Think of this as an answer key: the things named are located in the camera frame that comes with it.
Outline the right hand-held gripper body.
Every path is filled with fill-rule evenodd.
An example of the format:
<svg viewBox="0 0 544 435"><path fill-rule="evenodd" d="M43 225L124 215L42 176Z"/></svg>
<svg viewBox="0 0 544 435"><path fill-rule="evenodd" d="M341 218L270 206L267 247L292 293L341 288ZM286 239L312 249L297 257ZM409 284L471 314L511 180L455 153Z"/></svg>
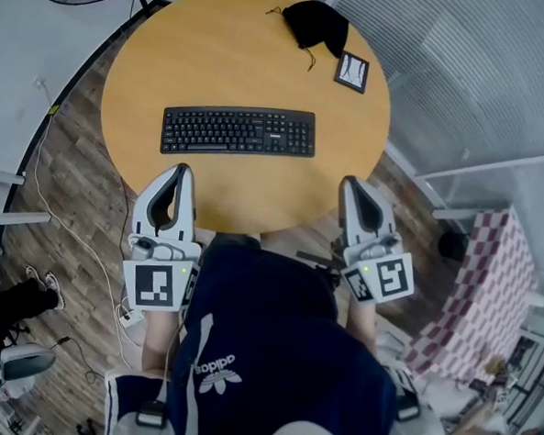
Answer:
<svg viewBox="0 0 544 435"><path fill-rule="evenodd" d="M343 259L340 273L359 303L383 304L415 292L412 256L398 234L349 246Z"/></svg>

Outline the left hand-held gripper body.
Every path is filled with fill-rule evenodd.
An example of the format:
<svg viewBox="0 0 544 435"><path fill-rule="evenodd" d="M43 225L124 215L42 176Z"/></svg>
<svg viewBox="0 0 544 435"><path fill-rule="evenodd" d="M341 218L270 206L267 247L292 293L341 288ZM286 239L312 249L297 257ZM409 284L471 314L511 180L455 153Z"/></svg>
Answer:
<svg viewBox="0 0 544 435"><path fill-rule="evenodd" d="M186 309L200 274L200 245L132 234L129 246L123 274L130 307L172 313Z"/></svg>

